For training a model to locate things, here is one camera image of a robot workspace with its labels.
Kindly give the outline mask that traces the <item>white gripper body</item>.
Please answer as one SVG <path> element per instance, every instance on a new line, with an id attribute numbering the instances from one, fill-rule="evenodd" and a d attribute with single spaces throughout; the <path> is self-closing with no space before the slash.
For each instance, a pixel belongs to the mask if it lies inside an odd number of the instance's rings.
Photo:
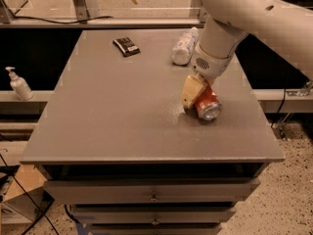
<path id="1" fill-rule="evenodd" d="M 193 70 L 206 80 L 214 80 L 228 68 L 234 52 L 233 45 L 199 42 L 191 61 Z"/>

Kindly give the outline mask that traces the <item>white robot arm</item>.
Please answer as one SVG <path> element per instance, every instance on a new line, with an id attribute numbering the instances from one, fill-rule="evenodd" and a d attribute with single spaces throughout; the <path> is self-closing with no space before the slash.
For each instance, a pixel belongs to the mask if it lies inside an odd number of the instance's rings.
<path id="1" fill-rule="evenodd" d="M 191 108 L 207 84 L 227 69 L 239 43 L 254 35 L 313 78 L 313 13 L 282 0 L 202 0 L 208 12 L 181 101 Z"/>

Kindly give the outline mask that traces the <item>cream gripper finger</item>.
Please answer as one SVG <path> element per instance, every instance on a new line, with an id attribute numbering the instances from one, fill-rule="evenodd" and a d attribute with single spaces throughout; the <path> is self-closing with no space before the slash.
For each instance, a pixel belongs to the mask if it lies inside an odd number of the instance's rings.
<path id="1" fill-rule="evenodd" d="M 199 73 L 188 75 L 181 94 L 183 106 L 190 109 L 202 94 L 205 87 L 204 78 Z"/>

